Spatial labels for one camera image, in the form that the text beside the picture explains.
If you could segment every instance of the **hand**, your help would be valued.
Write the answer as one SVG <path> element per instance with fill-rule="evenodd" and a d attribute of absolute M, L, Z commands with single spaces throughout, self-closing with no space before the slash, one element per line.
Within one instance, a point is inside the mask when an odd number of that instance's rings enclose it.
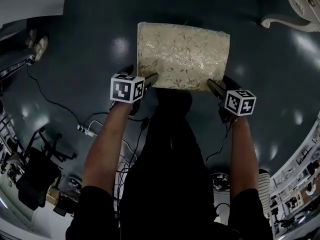
<path fill-rule="evenodd" d="M 114 102 L 113 106 L 112 106 L 112 111 L 126 111 L 127 114 L 129 114 L 132 110 L 132 105 L 131 103 L 125 103 L 125 102 L 120 102 L 120 101 L 116 101 Z"/>

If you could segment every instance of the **black cable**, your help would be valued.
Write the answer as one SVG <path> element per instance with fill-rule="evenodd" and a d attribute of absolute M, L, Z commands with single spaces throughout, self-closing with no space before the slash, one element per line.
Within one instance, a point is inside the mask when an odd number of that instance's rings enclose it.
<path fill-rule="evenodd" d="M 224 146 L 224 144 L 225 144 L 225 141 L 226 141 L 226 139 L 227 139 L 227 137 L 228 137 L 228 133 L 229 133 L 229 131 L 230 131 L 230 129 L 231 129 L 231 126 L 232 126 L 232 124 L 230 123 L 229 129 L 228 129 L 227 124 L 225 124 L 226 133 L 225 133 L 223 142 L 222 142 L 222 144 L 221 144 L 221 146 L 220 146 L 220 149 L 219 149 L 217 152 L 209 155 L 209 156 L 205 159 L 205 166 L 206 166 L 207 168 L 208 168 L 208 161 L 210 160 L 210 158 L 213 157 L 213 156 L 215 156 L 215 155 L 217 155 L 217 154 L 219 154 L 219 153 L 222 151 L 222 148 L 223 148 L 223 146 Z"/>
<path fill-rule="evenodd" d="M 104 114 L 104 115 L 109 115 L 109 113 L 108 112 L 97 112 L 97 113 L 93 113 L 93 114 L 91 114 L 85 121 L 84 121 L 84 126 L 86 125 L 86 123 L 88 122 L 88 120 L 91 118 L 91 117 L 93 117 L 93 116 L 95 116 L 95 115 L 101 115 L 101 114 Z"/>
<path fill-rule="evenodd" d="M 129 120 L 134 121 L 134 122 L 143 122 L 143 120 L 145 120 L 146 118 L 147 117 L 142 118 L 142 119 L 133 119 L 133 118 L 128 117 Z"/>
<path fill-rule="evenodd" d="M 219 203 L 219 204 L 215 207 L 215 210 L 217 210 L 220 205 L 226 205 L 226 206 L 229 206 L 229 208 L 230 208 L 230 205 L 229 205 L 229 204 L 227 204 L 227 203 L 225 203 L 225 202 L 221 202 L 221 203 Z"/>
<path fill-rule="evenodd" d="M 116 213 L 117 213 L 117 217 L 119 218 L 119 214 L 120 214 L 120 204 L 119 204 L 119 201 L 120 201 L 120 190 L 121 190 L 121 187 L 125 184 L 124 181 L 123 181 L 123 176 L 124 176 L 124 170 L 125 169 L 129 169 L 129 168 L 126 168 L 128 164 L 125 163 L 122 170 L 119 172 L 119 175 L 118 175 L 118 189 L 117 189 L 117 201 L 116 201 Z"/>
<path fill-rule="evenodd" d="M 28 65 L 26 65 L 26 73 L 27 73 L 28 77 L 30 77 L 31 79 L 33 79 L 33 80 L 36 82 L 36 84 L 38 85 L 38 88 L 39 88 L 40 93 L 42 94 L 42 96 L 44 97 L 44 99 L 45 99 L 47 102 L 49 102 L 49 103 L 51 103 L 51 104 L 54 104 L 54 105 L 57 105 L 57 106 L 65 109 L 65 110 L 69 111 L 69 112 L 75 117 L 75 119 L 76 119 L 76 121 L 78 122 L 78 124 L 81 125 L 81 123 L 79 122 L 78 117 L 76 116 L 76 114 L 73 113 L 69 108 L 67 108 L 67 107 L 64 106 L 64 105 L 61 105 L 61 104 L 59 104 L 59 103 L 56 103 L 56 102 L 53 102 L 53 101 L 47 99 L 47 97 L 46 97 L 46 96 L 44 95 L 44 93 L 41 91 L 41 88 L 40 88 L 40 85 L 39 85 L 38 80 L 29 74 L 29 67 L 28 67 Z"/>
<path fill-rule="evenodd" d="M 135 156 L 136 151 L 137 151 L 137 149 L 138 149 L 139 140 L 140 140 L 140 137 L 141 137 L 141 134 L 142 134 L 143 130 L 144 130 L 144 129 L 141 129 L 140 134 L 139 134 L 139 137 L 138 137 L 138 140 L 137 140 L 137 142 L 136 142 L 135 150 L 134 150 L 134 152 L 133 152 L 133 154 L 132 154 L 132 156 L 131 156 L 130 162 L 129 162 L 129 169 L 131 168 L 131 162 L 132 162 L 132 160 L 134 159 L 134 156 Z"/>
<path fill-rule="evenodd" d="M 33 80 L 36 82 L 36 84 L 38 85 L 38 88 L 39 88 L 40 93 L 42 94 L 42 96 L 44 97 L 44 99 L 45 99 L 47 102 L 49 102 L 49 103 L 51 103 L 51 104 L 54 104 L 54 105 L 57 105 L 57 106 L 65 109 L 65 110 L 69 111 L 69 112 L 75 117 L 75 119 L 76 119 L 76 121 L 78 122 L 78 124 L 81 125 L 81 123 L 80 123 L 78 117 L 76 116 L 76 114 L 73 113 L 69 108 L 67 108 L 67 107 L 64 106 L 64 105 L 61 105 L 61 104 L 59 104 L 59 103 L 56 103 L 56 102 L 54 102 L 54 101 L 51 101 L 51 100 L 47 99 L 47 97 L 44 95 L 44 93 L 42 92 L 42 90 L 41 90 L 41 88 L 40 88 L 40 85 L 39 85 L 38 80 L 29 74 L 28 64 L 26 65 L 26 73 L 27 73 L 28 77 L 30 77 L 31 79 L 33 79 Z M 109 112 L 96 112 L 96 113 L 92 113 L 92 114 L 85 120 L 85 122 L 84 122 L 83 125 L 85 126 L 86 123 L 87 123 L 87 121 L 88 121 L 91 117 L 93 117 L 93 116 L 95 116 L 95 115 L 101 115 L 101 114 L 109 115 Z M 143 122 L 143 120 L 145 120 L 146 118 L 147 118 L 147 117 L 145 117 L 145 118 L 143 118 L 143 119 L 133 119 L 133 118 L 128 117 L 129 120 L 134 121 L 134 122 Z"/>
<path fill-rule="evenodd" d="M 124 155 L 120 154 L 120 157 L 123 157 L 123 159 L 124 159 L 127 163 L 129 163 L 129 161 L 126 159 L 126 157 L 125 157 Z"/>
<path fill-rule="evenodd" d="M 129 171 L 116 170 L 117 173 L 128 173 Z"/>

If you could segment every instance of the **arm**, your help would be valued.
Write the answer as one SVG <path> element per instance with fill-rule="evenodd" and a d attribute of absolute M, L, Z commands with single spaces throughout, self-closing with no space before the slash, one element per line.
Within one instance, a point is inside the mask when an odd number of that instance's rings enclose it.
<path fill-rule="evenodd" d="M 117 103 L 110 111 L 84 164 L 83 186 L 67 240 L 117 239 L 113 189 L 131 104 Z"/>
<path fill-rule="evenodd" d="M 230 199 L 247 189 L 258 190 L 259 169 L 249 123 L 240 117 L 232 127 Z"/>
<path fill-rule="evenodd" d="M 230 215 L 228 226 L 244 240 L 272 240 L 259 199 L 259 169 L 248 121 L 241 117 L 232 129 Z"/>
<path fill-rule="evenodd" d="M 110 111 L 84 164 L 83 188 L 94 186 L 113 196 L 121 141 L 132 104 L 117 103 Z"/>

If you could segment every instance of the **glossy floor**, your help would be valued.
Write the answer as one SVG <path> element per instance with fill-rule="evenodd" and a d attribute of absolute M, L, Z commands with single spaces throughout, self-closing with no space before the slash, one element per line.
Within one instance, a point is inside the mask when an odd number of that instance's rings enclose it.
<path fill-rule="evenodd" d="M 257 96 L 248 119 L 260 166 L 273 174 L 304 140 L 320 110 L 320 34 L 277 23 L 265 29 L 259 21 L 266 14 L 295 16 L 288 0 L 65 0 L 63 16 L 30 21 L 40 32 L 48 31 L 50 41 L 42 60 L 29 72 L 48 99 L 69 107 L 84 122 L 92 113 L 109 110 L 111 76 L 136 64 L 139 22 L 224 31 L 230 35 L 225 73 Z M 204 92 L 192 96 L 187 119 L 205 158 L 219 149 L 225 126 L 216 97 Z M 68 111 L 42 97 L 25 68 L 14 75 L 2 101 L 25 147 L 39 127 L 45 126 L 52 137 L 62 133 L 59 150 L 78 154 L 76 160 L 62 164 L 65 174 L 81 177 L 94 138 L 77 130 L 78 123 Z M 150 117 L 156 105 L 152 90 L 136 117 Z M 104 118 L 92 119 L 103 122 Z M 98 132 L 100 126 L 92 128 Z M 128 123 L 124 139 L 133 149 L 139 130 L 139 123 Z M 228 138 L 209 167 L 228 168 L 230 150 Z M 130 155 L 126 147 L 123 152 Z"/>

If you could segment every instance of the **beige pillow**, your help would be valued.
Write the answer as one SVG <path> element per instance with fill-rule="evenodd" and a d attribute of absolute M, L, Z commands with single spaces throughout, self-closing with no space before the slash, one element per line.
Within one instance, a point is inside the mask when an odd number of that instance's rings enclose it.
<path fill-rule="evenodd" d="M 162 23 L 138 24 L 138 76 L 157 72 L 153 87 L 209 91 L 207 80 L 220 83 L 228 60 L 230 35 Z"/>

